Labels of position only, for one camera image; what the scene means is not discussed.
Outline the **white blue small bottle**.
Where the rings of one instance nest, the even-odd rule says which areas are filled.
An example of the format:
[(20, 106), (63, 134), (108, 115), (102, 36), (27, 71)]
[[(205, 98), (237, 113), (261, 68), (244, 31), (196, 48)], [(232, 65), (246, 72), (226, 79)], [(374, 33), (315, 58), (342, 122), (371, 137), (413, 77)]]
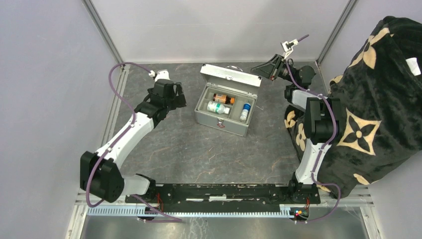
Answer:
[(243, 105), (242, 111), (241, 111), (240, 116), (239, 116), (239, 120), (241, 122), (246, 122), (247, 121), (248, 115), (249, 115), (249, 112), (250, 112), (250, 109), (251, 109), (251, 104), (250, 103), (245, 103)]

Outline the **grey divider tray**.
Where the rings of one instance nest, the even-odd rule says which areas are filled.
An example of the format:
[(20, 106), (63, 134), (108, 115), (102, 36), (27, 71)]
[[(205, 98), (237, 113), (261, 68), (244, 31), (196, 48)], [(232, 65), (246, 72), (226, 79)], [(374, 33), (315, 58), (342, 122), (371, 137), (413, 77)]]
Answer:
[(206, 86), (196, 110), (206, 116), (248, 125), (256, 100), (254, 94)]

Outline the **brown medicine bottle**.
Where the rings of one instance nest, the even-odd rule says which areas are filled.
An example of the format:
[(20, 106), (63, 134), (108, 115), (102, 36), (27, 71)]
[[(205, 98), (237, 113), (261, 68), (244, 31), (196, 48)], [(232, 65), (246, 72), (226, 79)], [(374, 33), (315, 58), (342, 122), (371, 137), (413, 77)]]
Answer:
[(222, 103), (226, 105), (233, 105), (235, 103), (235, 97), (230, 97), (225, 94), (213, 94), (212, 100), (217, 103)]

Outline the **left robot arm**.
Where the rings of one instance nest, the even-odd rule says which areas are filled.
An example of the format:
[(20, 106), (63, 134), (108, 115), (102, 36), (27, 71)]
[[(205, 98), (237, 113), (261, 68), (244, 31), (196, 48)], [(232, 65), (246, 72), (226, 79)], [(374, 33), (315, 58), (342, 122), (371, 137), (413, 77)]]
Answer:
[(80, 188), (86, 199), (95, 195), (101, 201), (115, 202), (121, 195), (135, 194), (145, 203), (156, 198), (155, 181), (147, 176), (122, 175), (120, 168), (135, 146), (151, 132), (169, 111), (187, 105), (182, 84), (159, 79), (134, 109), (129, 121), (108, 143), (95, 152), (84, 152), (80, 159)]

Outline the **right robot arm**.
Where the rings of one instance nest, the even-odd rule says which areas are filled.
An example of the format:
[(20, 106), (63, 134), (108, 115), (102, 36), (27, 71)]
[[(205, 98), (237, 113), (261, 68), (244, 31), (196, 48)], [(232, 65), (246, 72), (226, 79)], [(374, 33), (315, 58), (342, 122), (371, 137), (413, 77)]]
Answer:
[(305, 185), (321, 188), (336, 186), (334, 183), (319, 182), (317, 175), (324, 156), (341, 134), (344, 117), (340, 100), (309, 89), (316, 75), (313, 67), (305, 65), (297, 69), (292, 59), (287, 60), (278, 54), (268, 62), (251, 68), (251, 73), (272, 81), (281, 78), (291, 82), (284, 90), (284, 97), (304, 113), (298, 136), (305, 136), (305, 149), (292, 179), (294, 186), (287, 190), (289, 200), (302, 202), (308, 195)]

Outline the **clear white plastic bottle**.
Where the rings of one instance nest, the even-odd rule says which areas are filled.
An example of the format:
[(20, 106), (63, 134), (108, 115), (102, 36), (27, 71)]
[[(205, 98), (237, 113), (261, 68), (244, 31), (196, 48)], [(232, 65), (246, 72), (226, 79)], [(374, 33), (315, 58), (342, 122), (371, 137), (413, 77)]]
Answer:
[(207, 104), (207, 110), (209, 112), (217, 113), (217, 114), (226, 114), (228, 115), (230, 113), (230, 108), (226, 107), (222, 103), (210, 101)]

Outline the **grey metal case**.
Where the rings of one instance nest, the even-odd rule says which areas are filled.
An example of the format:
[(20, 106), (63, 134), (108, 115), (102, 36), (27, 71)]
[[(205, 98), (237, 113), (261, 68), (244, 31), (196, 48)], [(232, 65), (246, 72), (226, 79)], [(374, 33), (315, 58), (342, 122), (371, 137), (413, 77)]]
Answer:
[(262, 77), (211, 64), (203, 64), (200, 74), (206, 86), (194, 110), (197, 123), (246, 136)]

